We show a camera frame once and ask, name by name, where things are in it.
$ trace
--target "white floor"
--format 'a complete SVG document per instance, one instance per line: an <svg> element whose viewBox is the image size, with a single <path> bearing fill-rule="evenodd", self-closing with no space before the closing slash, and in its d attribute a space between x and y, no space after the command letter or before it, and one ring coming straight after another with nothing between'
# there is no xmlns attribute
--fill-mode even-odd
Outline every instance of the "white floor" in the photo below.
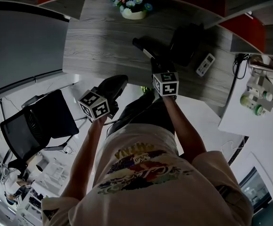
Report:
<svg viewBox="0 0 273 226"><path fill-rule="evenodd" d="M18 110L20 110L21 105L34 95L40 95L49 91L53 91L55 89L77 81L78 83L67 89L64 89L62 93L73 115L73 118L82 118L85 115L77 104L77 99L79 99L86 90L91 89L94 86L98 86L102 79L88 78L86 76L73 74L62 74L59 77L34 84L6 96L6 98L3 98L2 100L5 117L9 118L10 116L16 114ZM120 116L126 105L139 98L141 95L142 91L139 86L128 84L123 94L117 100L119 104L119 111L114 117L114 120L116 120ZM235 151L234 148L238 147L238 145L240 144L242 136L219 131L218 124L220 122L220 118L208 105L206 105L206 103L182 96L178 96L177 103L186 115L186 117L201 135L207 150L222 150L225 158L229 160ZM75 159L76 153L83 143L83 140L87 134L90 125L91 123L89 121L77 122L77 126L80 127L80 133L75 135L73 139L69 142L69 145L74 150L71 154L63 154L59 151L42 151L42 153L49 159L56 158L57 160L67 164L68 166L71 166ZM97 151L99 151L103 141L106 138L106 132L108 127L109 126L105 126L102 131ZM66 141L66 139L67 138L52 139L48 146L61 145ZM178 140L176 140L176 142L178 146L178 151L182 153L182 148ZM0 155L4 157L7 150L8 145L4 141L0 132ZM88 190L91 189L91 187L92 181L89 183ZM1 199L4 198L3 194L3 186L0 185Z"/></svg>

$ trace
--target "black cable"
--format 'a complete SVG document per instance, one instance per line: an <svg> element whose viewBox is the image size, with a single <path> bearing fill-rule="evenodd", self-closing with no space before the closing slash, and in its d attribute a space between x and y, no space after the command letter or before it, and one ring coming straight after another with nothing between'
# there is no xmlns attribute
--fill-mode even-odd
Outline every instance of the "black cable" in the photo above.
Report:
<svg viewBox="0 0 273 226"><path fill-rule="evenodd" d="M114 123L117 123L118 121L121 121L122 119L118 119L118 120L115 120L115 121L111 121L111 122L108 122L108 123L105 123L103 126L107 126L107 125L110 125L110 124L114 124Z"/></svg>
<svg viewBox="0 0 273 226"><path fill-rule="evenodd" d="M61 152L63 154L68 154L67 152L64 152L64 150L55 150L55 152Z"/></svg>
<svg viewBox="0 0 273 226"><path fill-rule="evenodd" d="M5 98L6 100L10 101L10 102L13 104L13 106L14 106L18 111L20 111L10 99L7 99L6 97L4 97L4 98Z"/></svg>
<svg viewBox="0 0 273 226"><path fill-rule="evenodd" d="M244 74L243 76L240 78L240 77L237 77L238 75L238 71L239 71L239 68L240 68L240 65L241 63L246 60L246 66L245 66L245 70L244 70ZM249 60L249 54L236 54L235 56L235 60L234 60L234 63L233 63L233 66L232 66L232 72L234 74L234 77L238 80L242 80L245 76L245 73L246 73L246 69L248 67L248 60Z"/></svg>
<svg viewBox="0 0 273 226"><path fill-rule="evenodd" d="M109 132L109 129L112 127L112 125L111 126L109 126L109 128L107 129L107 132L106 132L106 138L108 137L108 132Z"/></svg>

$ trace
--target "shoe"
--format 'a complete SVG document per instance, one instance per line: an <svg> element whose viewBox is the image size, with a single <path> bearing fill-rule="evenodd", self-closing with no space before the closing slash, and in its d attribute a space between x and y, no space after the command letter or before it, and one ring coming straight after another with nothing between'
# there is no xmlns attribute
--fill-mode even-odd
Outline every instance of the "shoe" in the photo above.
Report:
<svg viewBox="0 0 273 226"><path fill-rule="evenodd" d="M142 92L144 94L148 93L149 91L153 91L154 89L149 88L149 87L145 87L145 86L141 86Z"/></svg>
<svg viewBox="0 0 273 226"><path fill-rule="evenodd" d="M108 101L110 112L109 118L113 118L118 111L118 104L116 99L121 96L123 90L128 83L127 75L115 75L105 79L98 87L93 87L92 92L103 96Z"/></svg>

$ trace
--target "gray wall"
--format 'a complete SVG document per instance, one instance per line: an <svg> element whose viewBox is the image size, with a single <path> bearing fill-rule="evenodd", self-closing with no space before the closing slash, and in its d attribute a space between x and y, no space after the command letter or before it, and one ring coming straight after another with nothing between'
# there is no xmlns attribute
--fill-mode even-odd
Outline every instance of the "gray wall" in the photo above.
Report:
<svg viewBox="0 0 273 226"><path fill-rule="evenodd" d="M68 22L0 11L0 88L62 69Z"/></svg>

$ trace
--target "flower pot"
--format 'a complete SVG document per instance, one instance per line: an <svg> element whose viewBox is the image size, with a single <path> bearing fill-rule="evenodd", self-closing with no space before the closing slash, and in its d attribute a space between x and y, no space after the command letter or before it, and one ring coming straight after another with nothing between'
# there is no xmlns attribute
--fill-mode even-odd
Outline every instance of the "flower pot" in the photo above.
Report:
<svg viewBox="0 0 273 226"><path fill-rule="evenodd" d="M146 13L147 13L146 11L140 11L140 12L129 13L129 14L122 12L122 16L127 19L138 20L138 19L143 19L146 16Z"/></svg>

